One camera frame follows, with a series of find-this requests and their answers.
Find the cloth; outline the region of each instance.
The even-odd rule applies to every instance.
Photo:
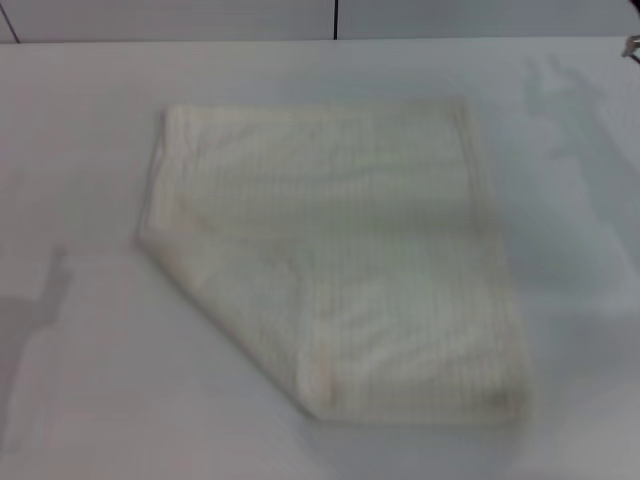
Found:
[[[462,100],[174,107],[139,236],[319,419],[486,423],[527,404]]]

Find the towel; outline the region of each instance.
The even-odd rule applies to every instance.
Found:
[[[139,238],[312,416],[491,423],[529,388],[490,197],[460,99],[177,106]]]

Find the white towel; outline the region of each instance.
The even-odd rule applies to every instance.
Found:
[[[460,100],[180,106],[140,238],[313,416],[493,422],[528,385],[488,199]]]

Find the striped towel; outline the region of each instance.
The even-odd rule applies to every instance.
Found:
[[[463,101],[178,106],[151,171],[142,244],[314,417],[524,410],[519,320]]]

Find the black line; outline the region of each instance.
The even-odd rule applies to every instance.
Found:
[[[338,39],[338,10],[340,6],[338,5],[338,0],[335,0],[333,4],[333,39]]]
[[[7,17],[7,12],[4,11],[4,7],[2,6],[2,3],[0,3],[0,13],[2,13],[2,16],[4,17],[4,21],[7,22],[7,25],[9,26],[9,30],[11,30],[11,35],[13,35],[13,39],[16,41],[16,43],[20,43],[20,39],[18,38],[18,35],[16,35],[16,31],[13,29],[13,25],[11,25],[11,22],[9,21],[9,17]]]

